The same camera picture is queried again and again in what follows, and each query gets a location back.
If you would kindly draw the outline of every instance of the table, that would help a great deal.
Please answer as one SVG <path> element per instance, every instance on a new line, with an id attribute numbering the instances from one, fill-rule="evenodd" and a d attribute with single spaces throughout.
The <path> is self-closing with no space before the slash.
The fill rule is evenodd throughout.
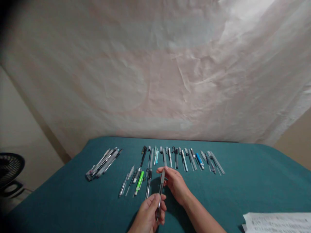
<path id="1" fill-rule="evenodd" d="M 84 149 L 48 181 L 18 205 L 7 217 L 19 232 L 126 232 L 145 198 L 147 181 L 132 198 L 118 198 L 126 174 L 140 165 L 143 146 L 193 148 L 195 152 L 213 151 L 225 175 L 214 175 L 207 167 L 184 172 L 181 157 L 178 171 L 191 192 L 227 232 L 241 232 L 243 214 L 248 212 L 311 212 L 311 172 L 281 152 L 259 144 L 178 141 L 101 137 L 90 140 Z M 108 148 L 124 151 L 107 172 L 88 182 L 85 173 Z M 147 152 L 143 170 L 147 168 Z M 159 191 L 163 166 L 159 156 L 153 166 L 151 193 Z M 158 232 L 194 232 L 186 212 L 169 189 L 166 221 Z"/>

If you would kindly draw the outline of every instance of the hand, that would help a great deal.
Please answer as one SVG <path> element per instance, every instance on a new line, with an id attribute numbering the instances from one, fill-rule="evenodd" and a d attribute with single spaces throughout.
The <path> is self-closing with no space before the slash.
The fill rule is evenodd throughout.
<path id="1" fill-rule="evenodd" d="M 165 169 L 165 178 L 167 178 L 164 180 L 164 186 L 167 185 L 178 203 L 184 206 L 187 198 L 191 195 L 184 179 L 178 171 L 168 166 L 160 167 L 156 172 L 162 173 L 163 169 Z"/>
<path id="2" fill-rule="evenodd" d="M 147 198 L 139 208 L 139 211 L 136 215 L 136 218 L 129 230 L 128 233 L 150 233 L 156 232 L 156 229 L 160 225 L 164 225 L 165 223 L 165 211 L 167 210 L 164 200 L 166 196 L 164 194 L 161 195 L 161 215 L 156 222 L 156 209 L 158 208 L 160 195 L 152 194 L 149 198 Z"/>

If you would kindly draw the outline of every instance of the paper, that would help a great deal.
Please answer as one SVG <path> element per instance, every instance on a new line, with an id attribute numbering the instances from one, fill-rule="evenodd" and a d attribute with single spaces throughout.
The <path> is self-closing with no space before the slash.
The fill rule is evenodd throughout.
<path id="1" fill-rule="evenodd" d="M 311 233 L 311 213 L 248 213 L 243 217 L 247 233 Z"/>
<path id="2" fill-rule="evenodd" d="M 25 1 L 0 63 L 72 157 L 100 136 L 273 145 L 311 106 L 310 11 L 309 0 Z"/>

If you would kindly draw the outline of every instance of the black fan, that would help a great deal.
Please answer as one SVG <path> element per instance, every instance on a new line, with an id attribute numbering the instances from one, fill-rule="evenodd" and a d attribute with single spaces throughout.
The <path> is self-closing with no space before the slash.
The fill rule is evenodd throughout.
<path id="1" fill-rule="evenodd" d="M 0 153 L 0 195 L 3 197 L 16 197 L 24 189 L 23 185 L 15 181 L 15 178 L 21 173 L 25 166 L 25 160 L 18 154 Z M 6 191 L 10 186 L 16 186 L 15 189 Z"/>

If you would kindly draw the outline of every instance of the forearm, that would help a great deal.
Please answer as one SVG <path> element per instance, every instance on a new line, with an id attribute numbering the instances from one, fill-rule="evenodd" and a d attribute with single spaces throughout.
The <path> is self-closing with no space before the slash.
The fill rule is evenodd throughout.
<path id="1" fill-rule="evenodd" d="M 183 207 L 197 233 L 226 232 L 192 193 L 188 194 Z"/>

